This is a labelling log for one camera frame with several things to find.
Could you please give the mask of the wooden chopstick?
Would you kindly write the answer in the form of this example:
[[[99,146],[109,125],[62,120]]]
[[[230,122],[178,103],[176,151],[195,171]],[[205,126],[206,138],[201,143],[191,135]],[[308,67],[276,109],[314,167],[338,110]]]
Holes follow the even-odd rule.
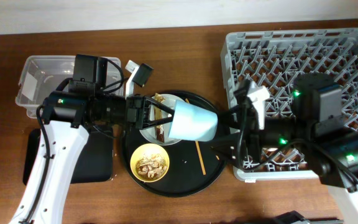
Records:
[[[195,146],[196,146],[196,150],[197,150],[197,153],[198,153],[198,158],[199,158],[199,161],[200,161],[201,171],[202,171],[203,175],[206,175],[206,169],[205,169],[205,166],[204,166],[203,157],[202,157],[202,154],[201,154],[201,149],[200,149],[200,145],[199,145],[198,141],[195,141]]]

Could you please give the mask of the yellow bowl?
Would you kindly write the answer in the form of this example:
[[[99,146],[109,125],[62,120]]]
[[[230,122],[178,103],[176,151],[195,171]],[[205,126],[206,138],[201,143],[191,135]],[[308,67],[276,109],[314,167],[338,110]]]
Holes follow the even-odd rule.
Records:
[[[157,144],[143,144],[131,155],[130,170],[137,180],[150,183],[162,179],[170,167],[167,151]]]

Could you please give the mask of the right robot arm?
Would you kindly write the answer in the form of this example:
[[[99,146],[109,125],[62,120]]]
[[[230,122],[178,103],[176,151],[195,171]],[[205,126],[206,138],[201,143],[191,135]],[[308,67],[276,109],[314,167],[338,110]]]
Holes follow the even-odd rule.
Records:
[[[248,158],[258,167],[266,164],[263,149],[279,153],[294,147],[328,188],[344,221],[358,223],[358,131],[344,124],[341,95],[342,88],[332,77],[309,73],[293,81],[293,117],[268,118],[268,89],[244,80],[234,92],[237,105],[218,116],[235,133],[214,139],[209,146],[244,172]]]

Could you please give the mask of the light blue cup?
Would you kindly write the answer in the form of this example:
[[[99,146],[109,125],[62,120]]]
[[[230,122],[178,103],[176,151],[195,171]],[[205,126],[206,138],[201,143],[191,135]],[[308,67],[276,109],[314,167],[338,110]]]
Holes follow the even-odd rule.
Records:
[[[176,101],[168,137],[206,142],[215,137],[217,127],[216,113],[185,101]]]

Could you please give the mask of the grey round plate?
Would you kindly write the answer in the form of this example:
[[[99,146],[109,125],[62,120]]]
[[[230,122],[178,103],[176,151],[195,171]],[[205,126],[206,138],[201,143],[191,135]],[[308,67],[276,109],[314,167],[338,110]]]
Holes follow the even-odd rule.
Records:
[[[180,97],[172,95],[172,94],[161,94],[161,96],[165,99],[164,101],[162,101],[162,104],[171,108],[171,109],[174,109],[176,101],[184,101]],[[169,131],[171,128],[171,123],[165,123],[162,125],[162,127],[163,127],[163,142],[159,141],[157,139],[155,127],[140,130],[140,133],[149,142],[158,144],[161,146],[169,146],[169,145],[173,145],[173,144],[180,142],[180,139],[174,139],[174,138],[168,137],[168,134],[169,134]]]

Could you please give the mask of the gold snack wrapper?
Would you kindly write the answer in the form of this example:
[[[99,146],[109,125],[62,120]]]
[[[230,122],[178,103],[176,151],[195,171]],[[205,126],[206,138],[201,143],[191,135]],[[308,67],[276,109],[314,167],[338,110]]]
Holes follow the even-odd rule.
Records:
[[[154,95],[154,99],[156,101],[158,101],[159,103],[163,103],[165,101],[165,98],[162,95],[158,94],[158,93],[156,93]],[[154,108],[154,118],[156,120],[163,118],[162,110],[160,108],[156,108],[156,107]],[[159,124],[159,125],[157,125],[155,127],[155,134],[156,134],[156,140],[158,140],[158,141],[160,141],[162,143],[165,142],[164,128],[163,128],[162,124]]]

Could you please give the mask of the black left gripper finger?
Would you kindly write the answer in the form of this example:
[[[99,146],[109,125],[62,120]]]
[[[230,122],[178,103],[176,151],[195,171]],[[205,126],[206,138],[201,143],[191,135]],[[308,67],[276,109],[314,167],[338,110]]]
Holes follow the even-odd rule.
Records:
[[[167,117],[167,118],[162,118],[162,119],[157,119],[157,120],[153,120],[153,121],[147,121],[146,122],[146,128],[151,128],[154,126],[158,126],[158,125],[162,125],[162,124],[166,124],[166,123],[170,123],[173,121],[173,117]]]
[[[145,96],[144,99],[148,104],[153,105],[154,107],[156,107],[158,109],[161,109],[162,111],[165,111],[168,114],[174,114],[175,113],[175,110],[165,106],[164,104],[156,101],[155,99],[153,99],[153,98],[151,98],[149,96]]]

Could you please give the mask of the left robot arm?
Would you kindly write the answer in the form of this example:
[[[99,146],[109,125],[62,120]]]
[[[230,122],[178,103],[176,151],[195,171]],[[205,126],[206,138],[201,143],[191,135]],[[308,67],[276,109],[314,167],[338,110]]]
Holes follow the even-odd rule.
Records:
[[[108,85],[112,60],[78,54],[72,78],[64,80],[36,109],[40,125],[37,155],[21,202],[11,223],[61,223],[65,200],[77,160],[97,122],[146,129],[173,120],[151,121],[155,106],[174,115],[174,110],[149,96],[133,93],[133,85],[144,86],[153,72],[145,63],[130,61],[131,75]]]

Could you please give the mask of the food scraps pile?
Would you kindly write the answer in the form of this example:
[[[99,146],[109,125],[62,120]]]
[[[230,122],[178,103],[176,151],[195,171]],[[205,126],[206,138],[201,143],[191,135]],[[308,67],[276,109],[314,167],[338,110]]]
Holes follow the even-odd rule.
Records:
[[[160,154],[145,154],[135,165],[136,173],[146,180],[160,178],[167,169],[167,162]]]

